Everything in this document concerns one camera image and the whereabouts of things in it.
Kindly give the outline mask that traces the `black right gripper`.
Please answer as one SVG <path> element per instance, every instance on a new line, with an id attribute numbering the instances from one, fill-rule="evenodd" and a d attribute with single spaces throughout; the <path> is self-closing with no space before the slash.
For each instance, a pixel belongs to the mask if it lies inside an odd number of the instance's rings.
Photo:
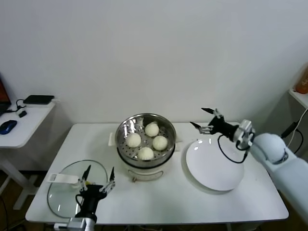
<path id="1" fill-rule="evenodd" d="M 238 129 L 238 125 L 232 125 L 224 120 L 224 116 L 218 111 L 218 109 L 201 108 L 203 111 L 214 115 L 214 118 L 210 121 L 208 126 L 201 126 L 194 122 L 190 122 L 200 134 L 216 134 L 220 133 L 227 137 L 230 141 L 234 141 L 234 134 Z"/>

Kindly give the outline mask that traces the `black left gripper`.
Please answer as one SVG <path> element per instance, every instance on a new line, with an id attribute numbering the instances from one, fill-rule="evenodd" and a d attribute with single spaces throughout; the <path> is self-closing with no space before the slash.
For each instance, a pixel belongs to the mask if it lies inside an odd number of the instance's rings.
<path id="1" fill-rule="evenodd" d="M 105 186 L 91 185 L 88 181 L 91 165 L 84 171 L 81 179 L 79 179 L 80 189 L 76 195 L 76 203 L 80 211 L 76 214 L 77 218 L 97 218 L 96 210 L 98 203 L 107 196 L 107 193 L 115 187 L 115 173 L 112 168 L 110 178 Z"/>

